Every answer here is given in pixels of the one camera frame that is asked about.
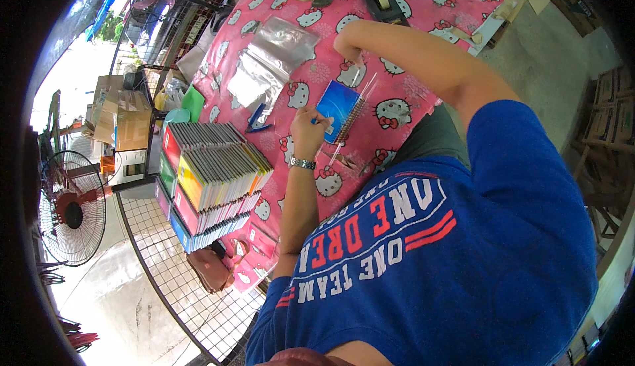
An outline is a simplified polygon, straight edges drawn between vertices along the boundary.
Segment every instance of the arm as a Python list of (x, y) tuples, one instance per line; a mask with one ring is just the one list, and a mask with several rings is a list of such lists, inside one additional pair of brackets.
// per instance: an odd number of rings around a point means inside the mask
[(474, 114), (487, 103), (518, 100), (512, 88), (485, 63), (442, 38), (410, 27), (356, 20), (340, 32), (335, 48), (356, 63), (361, 62), (364, 49), (414, 75), (457, 110), (466, 130)]
[[(316, 120), (315, 124), (311, 124), (313, 119)], [(332, 118), (324, 118), (314, 107), (299, 108), (291, 124), (291, 136), (295, 143), (293, 155), (298, 159), (313, 161), (324, 142), (324, 131), (332, 123)], [(292, 167), (280, 220), (280, 259), (275, 267), (274, 279), (293, 274), (304, 240), (318, 226), (317, 203), (313, 171)]]

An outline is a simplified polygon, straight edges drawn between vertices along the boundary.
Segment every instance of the blue notebook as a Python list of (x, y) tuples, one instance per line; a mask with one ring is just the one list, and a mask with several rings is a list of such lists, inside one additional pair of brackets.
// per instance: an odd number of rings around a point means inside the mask
[(324, 139), (331, 144), (344, 141), (363, 105), (364, 100), (359, 93), (331, 80), (316, 106), (316, 110), (323, 116), (333, 117), (333, 123), (326, 130)]

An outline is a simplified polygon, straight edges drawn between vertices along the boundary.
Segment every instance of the wristwatch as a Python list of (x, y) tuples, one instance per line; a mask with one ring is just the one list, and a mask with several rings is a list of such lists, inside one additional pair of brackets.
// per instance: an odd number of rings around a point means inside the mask
[(289, 161), (289, 167), (292, 166), (299, 166), (299, 167), (303, 167), (305, 169), (310, 169), (312, 171), (315, 170), (316, 168), (316, 163), (313, 161), (307, 161), (304, 159), (298, 159), (295, 156), (291, 156), (291, 160)]

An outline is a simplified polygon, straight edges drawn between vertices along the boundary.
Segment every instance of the person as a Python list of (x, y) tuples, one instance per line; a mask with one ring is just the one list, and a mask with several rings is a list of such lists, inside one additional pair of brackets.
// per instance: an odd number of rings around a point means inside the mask
[[(598, 281), (580, 190), (538, 118), (487, 65), (428, 33), (358, 20), (335, 49), (416, 76), (456, 109), (467, 150), (446, 107), (435, 108), (392, 165), (321, 224), (314, 173), (292, 166), (247, 364), (555, 362)], [(330, 123), (300, 108), (294, 156), (313, 161)]]

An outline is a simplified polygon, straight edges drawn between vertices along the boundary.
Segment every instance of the pink tablecloth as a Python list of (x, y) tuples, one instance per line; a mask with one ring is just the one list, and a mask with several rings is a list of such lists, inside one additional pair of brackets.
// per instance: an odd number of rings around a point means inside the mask
[[(397, 0), (411, 27), (439, 35), (464, 50), (469, 45), (445, 30), (456, 26), (472, 34), (502, 1)], [(318, 103), (330, 80), (345, 84), (353, 80), (357, 70), (334, 50), (333, 40), (348, 22), (359, 18), (370, 20), (371, 17), (362, 0), (334, 0), (328, 7), (320, 9), (312, 8), (310, 2), (296, 0), (241, 0), (210, 47), (206, 57), (207, 75), (203, 76), (199, 71), (194, 78), (194, 86), (205, 97), (202, 122), (232, 122), (239, 130), (245, 129), (250, 113), (227, 91), (227, 83), (258, 25), (270, 16), (286, 19), (321, 38), (313, 58), (293, 73), (292, 83), (283, 90), (268, 117), (267, 124), (274, 124), (274, 129), (246, 135), (275, 167), (273, 176), (262, 190), (263, 201), (252, 213), (251, 220), (277, 238), (284, 207), (287, 162), (293, 153), (291, 121), (298, 107)], [(378, 86), (353, 124), (340, 152), (357, 164), (358, 169), (353, 171), (339, 162), (327, 167), (329, 157), (323, 153), (318, 155), (315, 173), (321, 219), (338, 211), (374, 172), (388, 164), (412, 128), (438, 104), (437, 97), (424, 84), (389, 61), (365, 54), (364, 63), (353, 86), (361, 91), (374, 73), (378, 74)], [(422, 64), (434, 66), (435, 62), (424, 61)], [(328, 144), (322, 148), (330, 154), (334, 149)], [(233, 236), (244, 238), (244, 232)]]

